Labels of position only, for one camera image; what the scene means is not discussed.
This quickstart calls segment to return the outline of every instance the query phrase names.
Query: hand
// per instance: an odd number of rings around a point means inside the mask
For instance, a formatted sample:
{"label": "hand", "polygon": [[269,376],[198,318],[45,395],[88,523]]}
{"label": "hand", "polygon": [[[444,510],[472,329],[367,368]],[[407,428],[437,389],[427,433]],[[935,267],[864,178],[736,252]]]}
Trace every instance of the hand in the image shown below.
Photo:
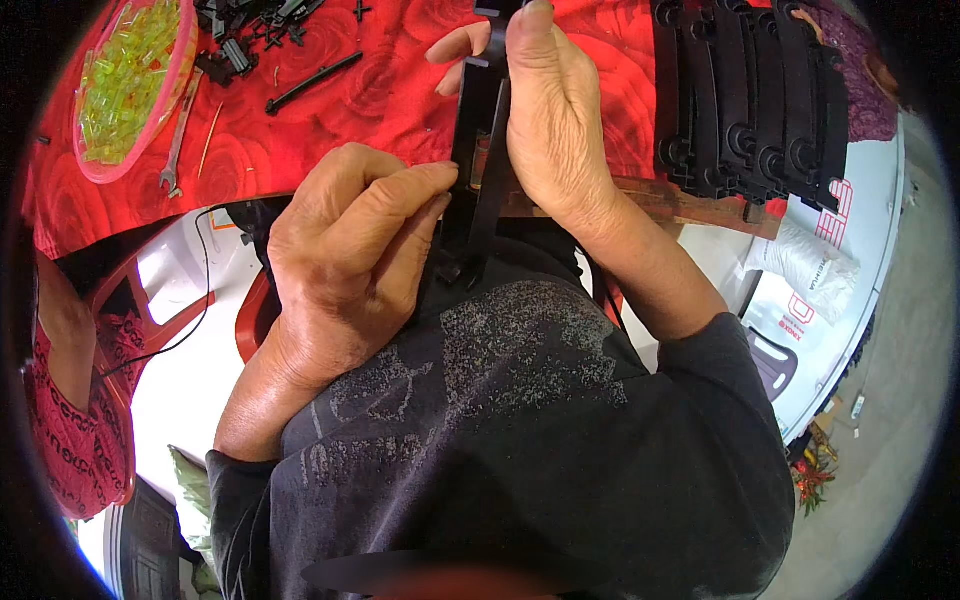
{"label": "hand", "polygon": [[319,389],[359,367],[410,319],[456,179],[452,162],[408,169],[347,144],[300,185],[271,229],[283,311],[264,343],[298,385]]}
{"label": "hand", "polygon": [[[426,59],[440,64],[481,54],[490,22],[462,27],[438,41]],[[507,130],[517,178],[537,205],[561,226],[601,228],[611,207],[625,200],[607,166],[600,118],[600,80],[593,61],[553,24],[553,6],[536,0],[517,12],[507,29],[513,100]],[[437,85],[456,94],[463,74],[457,62]]]}

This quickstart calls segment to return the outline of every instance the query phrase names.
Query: concrete floor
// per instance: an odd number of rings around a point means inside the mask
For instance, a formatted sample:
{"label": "concrete floor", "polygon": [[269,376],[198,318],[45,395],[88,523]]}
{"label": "concrete floor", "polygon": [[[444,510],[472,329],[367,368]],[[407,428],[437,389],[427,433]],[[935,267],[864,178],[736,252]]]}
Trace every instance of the concrete floor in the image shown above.
{"label": "concrete floor", "polygon": [[[915,206],[904,201],[873,340],[839,388],[845,405],[827,432],[840,458],[836,480],[826,504],[797,515],[763,600],[845,596],[896,531],[939,433],[956,325],[956,216],[923,125],[909,118],[904,129],[908,175],[919,190]],[[851,420],[861,392],[863,412]]]}

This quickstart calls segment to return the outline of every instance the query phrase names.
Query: fingernail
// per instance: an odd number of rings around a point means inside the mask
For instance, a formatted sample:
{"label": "fingernail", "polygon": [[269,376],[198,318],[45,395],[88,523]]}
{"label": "fingernail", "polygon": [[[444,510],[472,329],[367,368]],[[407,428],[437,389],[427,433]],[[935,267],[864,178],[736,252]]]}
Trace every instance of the fingernail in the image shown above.
{"label": "fingernail", "polygon": [[553,5],[546,0],[534,0],[523,7],[520,29],[534,36],[542,36],[553,29]]}

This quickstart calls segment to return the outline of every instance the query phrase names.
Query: toothpick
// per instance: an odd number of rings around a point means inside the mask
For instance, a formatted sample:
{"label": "toothpick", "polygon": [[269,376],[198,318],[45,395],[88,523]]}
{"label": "toothpick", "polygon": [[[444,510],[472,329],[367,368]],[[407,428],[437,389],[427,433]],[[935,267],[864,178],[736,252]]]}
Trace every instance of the toothpick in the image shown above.
{"label": "toothpick", "polygon": [[200,171],[197,173],[197,179],[204,174],[204,162],[206,162],[206,149],[210,147],[210,138],[213,137],[213,128],[217,127],[217,119],[220,118],[220,109],[224,107],[224,103],[220,103],[220,106],[217,108],[217,114],[213,115],[213,123],[210,124],[210,133],[206,137],[206,145],[204,145],[204,155],[200,159]]}

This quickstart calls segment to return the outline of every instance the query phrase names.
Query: wrench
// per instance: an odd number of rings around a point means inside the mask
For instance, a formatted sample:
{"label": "wrench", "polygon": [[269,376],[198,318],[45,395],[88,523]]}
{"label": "wrench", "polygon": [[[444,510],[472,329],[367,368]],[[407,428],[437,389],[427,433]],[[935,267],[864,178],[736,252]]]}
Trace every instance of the wrench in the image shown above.
{"label": "wrench", "polygon": [[190,80],[190,86],[186,88],[186,95],[183,96],[183,108],[180,110],[180,117],[177,119],[177,130],[174,132],[174,141],[170,144],[170,157],[167,159],[167,166],[160,171],[160,189],[163,189],[163,183],[169,183],[168,190],[173,194],[177,189],[177,160],[180,158],[180,145],[183,144],[183,131],[186,129],[186,120],[190,116],[190,109],[193,107],[193,101],[197,97],[197,87],[200,86],[200,78],[204,72],[199,68],[193,69],[193,78]]}

